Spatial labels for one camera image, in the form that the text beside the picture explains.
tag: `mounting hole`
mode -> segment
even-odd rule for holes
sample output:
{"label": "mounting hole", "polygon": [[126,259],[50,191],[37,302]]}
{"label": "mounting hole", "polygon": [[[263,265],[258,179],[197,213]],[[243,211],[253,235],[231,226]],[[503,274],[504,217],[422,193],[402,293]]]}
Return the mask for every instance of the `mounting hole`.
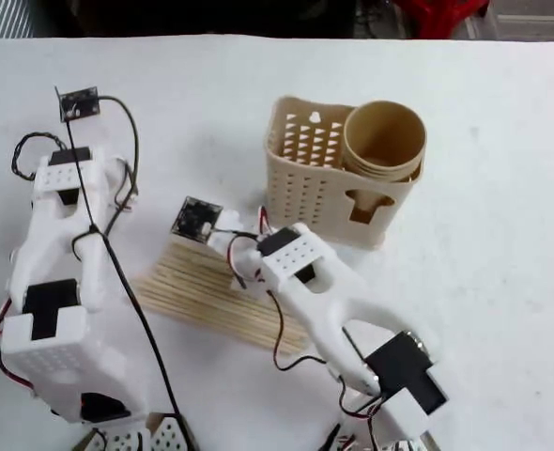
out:
{"label": "mounting hole", "polygon": [[308,120],[310,120],[314,124],[318,124],[321,121],[321,115],[318,113],[318,111],[314,111],[309,117]]}

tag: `bundle of wooden sticks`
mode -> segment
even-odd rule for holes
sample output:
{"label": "bundle of wooden sticks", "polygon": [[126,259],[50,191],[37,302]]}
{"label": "bundle of wooden sticks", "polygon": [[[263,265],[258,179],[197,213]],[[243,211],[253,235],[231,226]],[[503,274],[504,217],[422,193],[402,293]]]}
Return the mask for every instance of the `bundle of wooden sticks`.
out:
{"label": "bundle of wooden sticks", "polygon": [[[219,256],[177,239],[135,286],[147,308],[272,349],[279,331],[274,304],[269,298],[260,301],[233,290],[232,279],[233,273]],[[308,343],[307,335],[287,312],[284,317],[279,351],[300,352]]]}

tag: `white table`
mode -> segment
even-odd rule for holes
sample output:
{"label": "white table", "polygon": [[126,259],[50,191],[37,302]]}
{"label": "white table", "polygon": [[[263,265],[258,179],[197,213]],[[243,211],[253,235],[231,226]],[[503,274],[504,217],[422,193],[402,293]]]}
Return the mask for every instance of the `white table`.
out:
{"label": "white table", "polygon": [[[54,85],[98,86],[136,117],[142,194],[115,234],[130,275],[158,257],[184,195],[257,205],[278,97],[389,99],[416,110],[428,130],[423,180],[381,250],[345,249],[344,259],[441,334],[460,381],[457,449],[554,449],[554,43],[0,41],[0,303],[30,210],[11,152],[33,130],[66,136]],[[87,121],[75,123],[77,144],[131,155],[117,108],[103,105]],[[36,153],[26,149],[23,164]],[[324,439],[338,414],[338,386],[324,369],[282,374],[265,350],[149,316],[203,450],[306,451]],[[160,382],[141,327],[133,330],[134,358]],[[163,390],[153,398],[168,409]],[[0,449],[68,449],[84,431],[0,374]]]}

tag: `paper cup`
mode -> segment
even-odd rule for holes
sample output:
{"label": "paper cup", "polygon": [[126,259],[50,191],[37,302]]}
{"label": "paper cup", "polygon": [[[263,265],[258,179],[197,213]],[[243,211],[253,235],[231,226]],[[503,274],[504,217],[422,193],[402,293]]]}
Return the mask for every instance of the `paper cup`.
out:
{"label": "paper cup", "polygon": [[[411,180],[425,150],[425,126],[415,112],[392,101],[354,109],[344,124],[343,167],[381,182]],[[388,196],[358,191],[356,208],[367,212],[390,205]]]}

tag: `perforated basket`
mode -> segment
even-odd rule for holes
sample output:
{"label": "perforated basket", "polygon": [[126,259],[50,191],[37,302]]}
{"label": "perforated basket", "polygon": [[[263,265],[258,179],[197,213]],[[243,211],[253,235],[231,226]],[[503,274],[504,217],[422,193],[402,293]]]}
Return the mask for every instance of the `perforated basket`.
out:
{"label": "perforated basket", "polygon": [[[344,127],[354,107],[279,99],[266,140],[268,207],[279,226],[304,222],[332,240],[371,248],[422,172],[406,181],[380,182],[342,167]],[[382,194],[370,215],[359,214],[356,193]]]}

